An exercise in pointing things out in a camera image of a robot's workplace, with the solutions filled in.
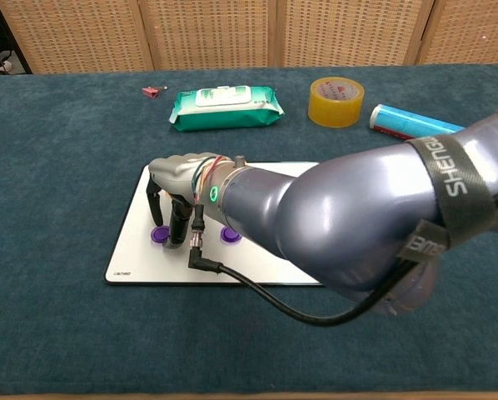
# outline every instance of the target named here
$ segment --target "teal tablecloth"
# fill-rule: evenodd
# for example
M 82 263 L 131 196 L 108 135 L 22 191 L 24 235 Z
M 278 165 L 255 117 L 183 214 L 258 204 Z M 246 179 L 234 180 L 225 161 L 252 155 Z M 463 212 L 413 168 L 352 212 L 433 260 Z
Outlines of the teal tablecloth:
M 310 83 L 330 75 L 365 87 L 354 127 L 306 116 Z M 170 127 L 177 92 L 236 84 L 276 88 L 286 116 Z M 151 159 L 322 161 L 398 143 L 369 130 L 377 103 L 468 126 L 498 108 L 498 65 L 0 77 L 0 393 L 498 390 L 498 234 L 447 254 L 421 309 L 339 328 L 292 321 L 242 287 L 103 282 Z M 349 307 L 326 289 L 274 291 L 313 312 Z

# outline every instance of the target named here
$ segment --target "yellow packing tape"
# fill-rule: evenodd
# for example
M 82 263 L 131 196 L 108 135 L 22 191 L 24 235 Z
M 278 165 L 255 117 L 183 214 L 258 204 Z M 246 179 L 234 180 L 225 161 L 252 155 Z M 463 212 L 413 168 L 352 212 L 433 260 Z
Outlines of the yellow packing tape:
M 364 88 L 346 77 L 322 77 L 310 86 L 308 117 L 318 125 L 344 128 L 360 117 Z

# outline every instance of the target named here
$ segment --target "blue tube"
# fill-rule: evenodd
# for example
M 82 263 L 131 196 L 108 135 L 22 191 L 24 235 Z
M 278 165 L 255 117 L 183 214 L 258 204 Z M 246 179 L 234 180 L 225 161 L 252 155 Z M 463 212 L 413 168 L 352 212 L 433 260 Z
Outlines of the blue tube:
M 384 104 L 379 104 L 373 110 L 369 120 L 369 128 L 402 139 L 451 134 L 464 129 L 452 123 L 424 117 Z

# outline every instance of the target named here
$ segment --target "green wet wipes package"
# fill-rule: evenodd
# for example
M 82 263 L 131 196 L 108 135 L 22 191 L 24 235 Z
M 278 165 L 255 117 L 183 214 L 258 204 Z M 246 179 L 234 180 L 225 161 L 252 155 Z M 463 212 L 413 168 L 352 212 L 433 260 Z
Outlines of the green wet wipes package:
M 170 123 L 178 131 L 271 125 L 284 114 L 275 92 L 263 86 L 233 86 L 180 92 Z

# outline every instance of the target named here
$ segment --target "woven panel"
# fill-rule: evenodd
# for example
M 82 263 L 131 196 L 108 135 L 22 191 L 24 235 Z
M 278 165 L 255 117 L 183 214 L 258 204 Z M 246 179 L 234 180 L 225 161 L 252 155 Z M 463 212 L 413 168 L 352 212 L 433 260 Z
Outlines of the woven panel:
M 155 68 L 267 65 L 268 0 L 144 0 Z
M 34 73 L 152 69 L 137 0 L 0 0 Z
M 498 0 L 444 0 L 439 10 L 422 63 L 498 63 Z
M 401 65 L 422 0 L 286 0 L 286 67 Z

